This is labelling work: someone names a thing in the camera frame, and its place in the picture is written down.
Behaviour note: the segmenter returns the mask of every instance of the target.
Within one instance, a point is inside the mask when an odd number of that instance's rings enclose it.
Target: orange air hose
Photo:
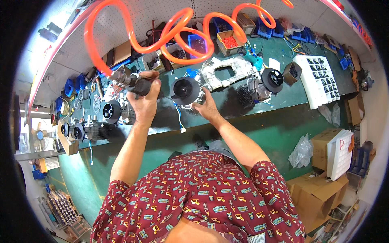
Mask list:
[[[293,4],[289,0],[282,0],[284,4],[286,4],[288,7],[293,8]],[[120,14],[122,15],[124,19],[124,25],[126,26],[127,29],[127,34],[130,39],[131,45],[133,46],[134,50],[137,51],[138,53],[150,53],[153,51],[156,51],[158,49],[161,49],[162,54],[170,61],[179,63],[179,64],[184,64],[184,65],[191,65],[191,64],[196,64],[203,62],[210,58],[214,52],[214,44],[210,39],[210,33],[209,33],[209,22],[213,17],[219,17],[227,21],[234,29],[234,33],[237,37],[237,39],[240,42],[246,43],[247,38],[242,30],[242,28],[238,25],[237,23],[237,16],[238,13],[241,9],[250,7],[250,8],[255,8],[258,12],[259,17],[263,21],[263,23],[268,26],[269,28],[274,29],[275,28],[275,21],[274,18],[269,14],[268,11],[260,7],[261,0],[257,0],[256,4],[253,3],[242,3],[238,5],[234,11],[232,12],[232,16],[229,17],[225,14],[219,13],[219,12],[212,12],[207,14],[204,17],[203,20],[203,30],[204,32],[201,32],[199,30],[195,30],[193,28],[185,27],[189,20],[193,16],[193,9],[191,8],[184,8],[180,11],[178,11],[166,24],[164,29],[162,30],[161,33],[161,38],[159,41],[155,42],[154,44],[148,46],[148,47],[142,47],[139,45],[139,43],[136,40],[135,33],[134,33],[134,28],[132,25],[131,21],[131,16],[130,12],[127,9],[127,6],[121,2],[120,0],[104,0],[101,2],[95,9],[93,9],[92,13],[89,15],[87,22],[85,24],[85,31],[84,31],[84,41],[86,44],[86,49],[89,53],[89,56],[92,59],[93,64],[97,67],[98,70],[100,70],[102,73],[104,73],[107,76],[111,76],[112,70],[104,63],[104,61],[101,59],[98,50],[96,48],[95,41],[93,40],[93,25],[95,24],[95,19],[98,15],[98,13],[106,6],[108,5],[113,5],[115,6]],[[170,29],[174,23],[180,18],[181,20],[177,22],[177,24]],[[180,32],[181,31],[188,31],[193,34],[197,34],[200,37],[202,37],[208,47],[208,52],[205,54],[201,54],[192,48],[190,48],[184,40],[180,37]],[[169,42],[172,38],[175,39],[175,41],[178,43],[180,47],[182,47],[185,51],[188,53],[196,56],[197,58],[195,59],[179,59],[176,57],[173,57],[166,49],[165,44]]]

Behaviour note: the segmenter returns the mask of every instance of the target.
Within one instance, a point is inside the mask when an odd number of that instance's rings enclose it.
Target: shirt print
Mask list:
[[[271,162],[258,162],[247,178],[234,160],[197,151],[170,159],[132,186],[111,182],[91,242],[163,242],[181,217],[230,242],[264,232],[269,243],[305,238],[284,178]]]

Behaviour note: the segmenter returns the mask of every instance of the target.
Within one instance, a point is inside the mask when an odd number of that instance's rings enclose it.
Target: clear plastic bag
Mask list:
[[[308,140],[308,133],[302,136],[294,147],[293,152],[289,155],[288,160],[291,162],[293,168],[301,168],[308,166],[310,158],[313,156],[314,147],[312,142]]]
[[[304,27],[302,24],[294,24],[292,23],[288,18],[281,17],[279,18],[279,21],[281,23],[281,26],[285,30],[285,35],[293,35],[293,32],[301,32],[304,30]]]
[[[332,113],[328,107],[326,105],[321,105],[318,107],[318,109],[320,114],[324,116],[329,123],[332,123]]]
[[[335,103],[332,108],[332,124],[334,124],[337,128],[340,126],[340,108],[338,103]]]
[[[319,33],[314,32],[314,34],[315,34],[316,44],[318,44],[318,45],[328,44],[328,43],[324,40],[323,36],[321,36]]]

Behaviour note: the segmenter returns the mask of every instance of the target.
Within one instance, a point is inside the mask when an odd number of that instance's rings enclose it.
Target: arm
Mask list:
[[[206,88],[203,89],[205,91],[206,102],[203,105],[194,103],[193,108],[200,112],[200,114],[218,130],[234,156],[248,172],[250,173],[251,168],[253,168],[258,161],[270,161],[269,157],[263,152],[258,144],[236,129],[220,115],[211,93]]]
[[[157,111],[157,97],[161,89],[161,81],[157,79],[159,73],[143,72],[140,75],[155,80],[146,96],[136,100],[134,93],[127,93],[127,99],[135,111],[136,121],[112,166],[111,182],[120,180],[128,185],[136,182],[146,147],[147,134]]]

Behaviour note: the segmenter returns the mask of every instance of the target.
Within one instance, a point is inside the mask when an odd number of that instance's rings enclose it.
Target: gray pants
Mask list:
[[[223,154],[223,155],[237,161],[237,159],[232,154],[232,152],[231,152],[230,148],[227,146],[227,144],[221,140],[215,140],[215,141],[211,142],[209,144],[209,149],[206,149],[205,147],[201,147],[201,148],[192,150],[189,153],[196,152],[196,151],[208,151],[208,150]]]

